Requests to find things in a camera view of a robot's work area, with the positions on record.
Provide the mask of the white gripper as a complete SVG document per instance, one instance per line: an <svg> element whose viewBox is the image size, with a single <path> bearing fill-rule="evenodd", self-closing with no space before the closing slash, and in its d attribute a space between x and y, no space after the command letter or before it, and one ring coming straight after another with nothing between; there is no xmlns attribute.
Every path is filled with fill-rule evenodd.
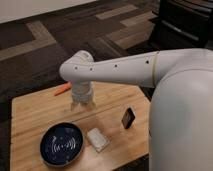
<svg viewBox="0 0 213 171"><path fill-rule="evenodd" d="M92 110L96 108L95 102L90 102L93 100L93 87L91 82L81 82L74 83L71 88L71 97L74 102L71 103L70 110L74 111L79 103L88 103L87 108Z"/></svg>

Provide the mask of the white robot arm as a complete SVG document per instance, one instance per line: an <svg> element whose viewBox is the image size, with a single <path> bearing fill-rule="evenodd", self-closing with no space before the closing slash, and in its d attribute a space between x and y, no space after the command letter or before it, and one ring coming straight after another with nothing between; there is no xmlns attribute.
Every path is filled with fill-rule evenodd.
<svg viewBox="0 0 213 171"><path fill-rule="evenodd" d="M213 50L159 50L95 62L80 50L62 63L73 84L150 87L150 171L213 171Z"/></svg>

